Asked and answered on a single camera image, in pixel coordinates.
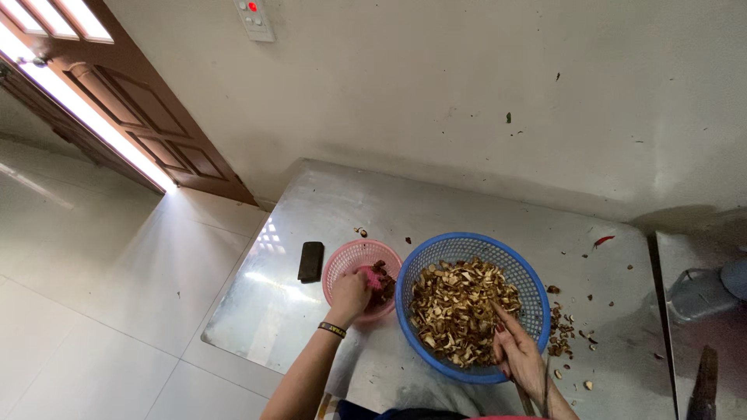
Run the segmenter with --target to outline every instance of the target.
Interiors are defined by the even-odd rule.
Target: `wristband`
[[[345,330],[343,330],[342,328],[337,327],[335,325],[332,325],[329,322],[323,322],[323,321],[320,322],[319,323],[319,328],[321,328],[322,330],[327,330],[327,331],[330,331],[332,333],[335,333],[338,336],[340,336],[341,339],[344,339],[345,338],[345,334],[347,334],[345,332]]]

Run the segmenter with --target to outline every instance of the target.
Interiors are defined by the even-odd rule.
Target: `red chili pepper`
[[[614,236],[605,236],[604,238],[599,239],[594,243],[594,248],[598,247],[599,245],[602,245],[604,242],[609,241],[610,239],[614,238]]]

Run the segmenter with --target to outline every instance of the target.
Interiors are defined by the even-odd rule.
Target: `person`
[[[361,315],[371,298],[366,274],[359,272],[341,277],[332,285],[335,299],[323,322],[329,329],[316,330],[288,373],[285,374],[261,414],[261,420],[312,420],[322,401],[324,386],[344,333]],[[500,322],[496,325],[493,350],[496,362],[506,377],[515,381],[540,412],[553,420],[578,420],[573,409],[548,378],[545,362],[531,337],[521,325],[498,306]],[[388,410],[382,415],[369,412],[376,420],[466,419],[458,413],[424,409]],[[362,419],[365,416],[347,416]]]

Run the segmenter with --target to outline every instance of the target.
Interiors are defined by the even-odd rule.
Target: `door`
[[[0,21],[177,185],[254,197],[102,0],[0,0]]]
[[[96,164],[108,167],[159,194],[163,193],[157,184],[122,159],[104,141],[101,141],[83,124],[65,112],[32,81],[15,70],[13,64],[5,63],[3,60],[0,60],[0,87],[49,124],[55,134],[66,142],[76,145]]]

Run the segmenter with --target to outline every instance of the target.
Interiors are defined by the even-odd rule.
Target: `white wall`
[[[0,88],[0,138],[90,162],[81,150],[56,135],[36,114]]]
[[[106,2],[259,199],[309,157],[611,220],[747,201],[742,1],[267,0],[276,43]]]

